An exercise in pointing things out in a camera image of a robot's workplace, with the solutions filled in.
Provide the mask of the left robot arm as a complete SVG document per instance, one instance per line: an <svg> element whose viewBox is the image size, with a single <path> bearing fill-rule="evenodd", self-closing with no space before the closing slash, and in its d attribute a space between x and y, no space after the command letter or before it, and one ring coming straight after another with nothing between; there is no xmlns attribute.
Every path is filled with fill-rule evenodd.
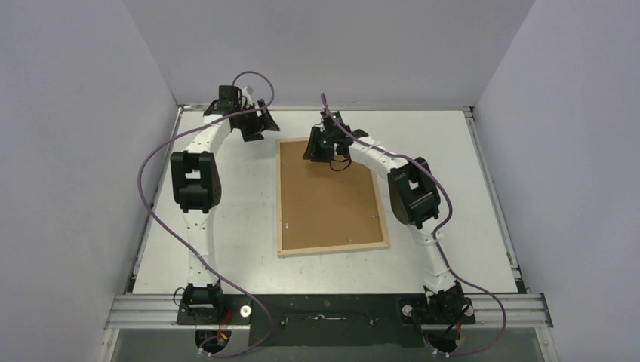
<svg viewBox="0 0 640 362"><path fill-rule="evenodd" d="M222 197L215 156L223 141L239 130L245 142L262 140L265 130L277 131L265 101L253 100L249 87L222 85L218 98L203 114L205 129L182 151L170 156L174 201L183 213L189 252L186 288L179 320L185 324L218 324L231 311L223 295L215 266L213 224Z"/></svg>

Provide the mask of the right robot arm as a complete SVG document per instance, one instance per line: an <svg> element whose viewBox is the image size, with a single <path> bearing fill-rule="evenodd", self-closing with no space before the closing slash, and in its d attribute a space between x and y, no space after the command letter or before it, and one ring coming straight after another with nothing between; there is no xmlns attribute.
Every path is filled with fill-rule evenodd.
<svg viewBox="0 0 640 362"><path fill-rule="evenodd" d="M424 158L411 158L375 143L363 130L351 130L339 112L324 109L312 126L303 159L331 163L341 156L386 177L394 217L411 232L420 246L426 321L434 324L472 323L475 311L451 272L437 241L438 229L426 223L439 218L442 197Z"/></svg>

